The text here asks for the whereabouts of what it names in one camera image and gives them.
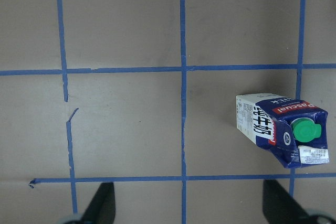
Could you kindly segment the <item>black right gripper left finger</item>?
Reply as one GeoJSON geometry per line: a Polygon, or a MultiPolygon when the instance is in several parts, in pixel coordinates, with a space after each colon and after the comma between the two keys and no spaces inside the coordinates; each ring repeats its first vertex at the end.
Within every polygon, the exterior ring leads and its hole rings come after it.
{"type": "Polygon", "coordinates": [[[101,183],[79,223],[114,223],[115,203],[114,183],[101,183]]]}

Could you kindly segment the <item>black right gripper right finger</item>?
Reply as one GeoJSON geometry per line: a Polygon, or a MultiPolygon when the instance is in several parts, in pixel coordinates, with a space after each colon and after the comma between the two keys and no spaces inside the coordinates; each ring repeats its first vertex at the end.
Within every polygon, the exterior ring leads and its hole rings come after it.
{"type": "Polygon", "coordinates": [[[315,218],[290,196],[277,180],[263,181],[263,214],[270,224],[315,223],[315,218]]]}

